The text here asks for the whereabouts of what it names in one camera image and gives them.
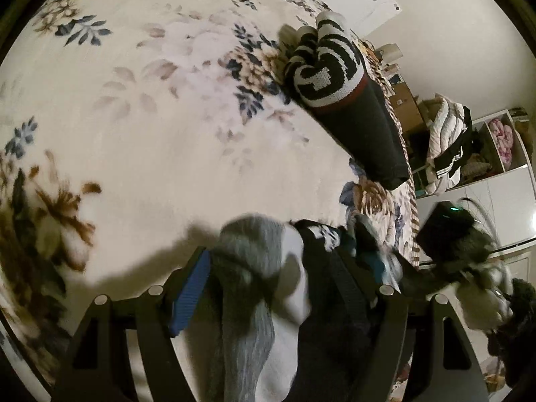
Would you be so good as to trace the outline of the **black sock with patterned band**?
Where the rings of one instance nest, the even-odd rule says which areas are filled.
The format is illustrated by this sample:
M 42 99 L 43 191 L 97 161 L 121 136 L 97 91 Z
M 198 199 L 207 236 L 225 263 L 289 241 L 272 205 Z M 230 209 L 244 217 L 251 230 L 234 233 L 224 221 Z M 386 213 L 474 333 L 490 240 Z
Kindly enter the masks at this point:
M 370 223 L 352 229 L 299 220 L 311 313 L 301 324 L 289 401 L 386 401 L 400 358 L 383 336 L 385 273 Z

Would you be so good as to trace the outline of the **grey and white sock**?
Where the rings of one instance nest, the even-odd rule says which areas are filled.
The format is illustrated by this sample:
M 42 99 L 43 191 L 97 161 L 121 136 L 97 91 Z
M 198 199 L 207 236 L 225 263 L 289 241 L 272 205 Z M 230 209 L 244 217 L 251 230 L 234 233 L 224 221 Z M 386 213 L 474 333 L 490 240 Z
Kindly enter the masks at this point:
M 311 313 L 304 241 L 289 223 L 246 214 L 222 227 L 211 252 L 221 291 L 210 401 L 283 401 Z

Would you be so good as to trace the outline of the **striped clothes pile on shelf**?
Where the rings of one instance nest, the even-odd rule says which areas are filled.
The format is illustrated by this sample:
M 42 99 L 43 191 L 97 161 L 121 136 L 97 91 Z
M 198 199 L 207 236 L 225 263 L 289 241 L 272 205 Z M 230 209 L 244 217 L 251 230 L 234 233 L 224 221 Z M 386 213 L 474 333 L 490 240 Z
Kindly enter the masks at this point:
M 438 93 L 425 104 L 436 111 L 429 127 L 425 168 L 425 192 L 434 195 L 459 184 L 462 166 L 471 157 L 473 123 L 468 107 Z

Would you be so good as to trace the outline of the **white storage cabinet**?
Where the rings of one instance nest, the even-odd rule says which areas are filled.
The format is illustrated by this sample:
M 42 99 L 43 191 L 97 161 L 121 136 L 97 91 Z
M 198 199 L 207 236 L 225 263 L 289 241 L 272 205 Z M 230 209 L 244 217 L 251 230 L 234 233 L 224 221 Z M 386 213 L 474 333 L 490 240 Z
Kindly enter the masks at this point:
M 498 142 L 491 125 L 513 128 L 512 161 L 500 158 Z M 535 177 L 529 151 L 507 110 L 477 120 L 474 128 L 483 141 L 483 156 L 490 162 L 490 176 L 459 184 L 443 194 L 422 196 L 417 200 L 419 221 L 424 222 L 435 204 L 450 201 L 475 217 L 490 234 L 495 234 L 498 251 L 509 254 L 535 246 Z

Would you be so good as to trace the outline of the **pink folded blanket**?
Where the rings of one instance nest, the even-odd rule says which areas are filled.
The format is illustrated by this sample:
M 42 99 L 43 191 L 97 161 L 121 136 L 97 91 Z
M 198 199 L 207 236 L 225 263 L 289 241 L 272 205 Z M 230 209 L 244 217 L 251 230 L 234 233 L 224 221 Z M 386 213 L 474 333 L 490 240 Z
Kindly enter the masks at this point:
M 492 139 L 497 147 L 500 161 L 505 170 L 509 170 L 513 162 L 513 128 L 509 124 L 494 118 L 489 123 Z

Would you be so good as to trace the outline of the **cardboard box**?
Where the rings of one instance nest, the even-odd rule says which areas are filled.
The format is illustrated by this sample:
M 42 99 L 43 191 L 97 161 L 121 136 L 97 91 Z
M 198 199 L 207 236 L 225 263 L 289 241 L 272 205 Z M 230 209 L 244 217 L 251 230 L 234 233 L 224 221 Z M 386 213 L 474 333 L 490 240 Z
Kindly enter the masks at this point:
M 391 85 L 393 95 L 390 96 L 390 103 L 394 114 L 398 118 L 403 133 L 415 133 L 427 127 L 424 108 L 418 103 L 419 97 L 415 97 L 407 83 L 396 83 Z

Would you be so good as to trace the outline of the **black sock with striped cuff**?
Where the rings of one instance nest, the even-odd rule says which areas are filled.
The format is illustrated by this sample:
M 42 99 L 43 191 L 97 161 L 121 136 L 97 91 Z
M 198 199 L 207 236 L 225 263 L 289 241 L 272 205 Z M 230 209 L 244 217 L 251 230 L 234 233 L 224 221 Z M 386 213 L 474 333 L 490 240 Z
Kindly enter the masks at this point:
M 297 31 L 297 46 L 283 70 L 283 85 L 369 180 L 388 191 L 408 181 L 399 130 L 342 15 L 323 11 L 314 27 Z

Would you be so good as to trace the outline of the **floral fleece bed blanket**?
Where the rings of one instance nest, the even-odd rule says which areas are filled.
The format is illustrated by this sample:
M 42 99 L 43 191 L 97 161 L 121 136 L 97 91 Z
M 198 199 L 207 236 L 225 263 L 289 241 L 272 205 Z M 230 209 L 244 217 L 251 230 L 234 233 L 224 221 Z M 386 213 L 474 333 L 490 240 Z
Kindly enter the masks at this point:
M 44 0 L 1 64 L 1 340 L 43 391 L 93 295 L 134 296 L 232 218 L 366 215 L 418 257 L 387 191 L 282 91 L 285 26 L 331 0 Z

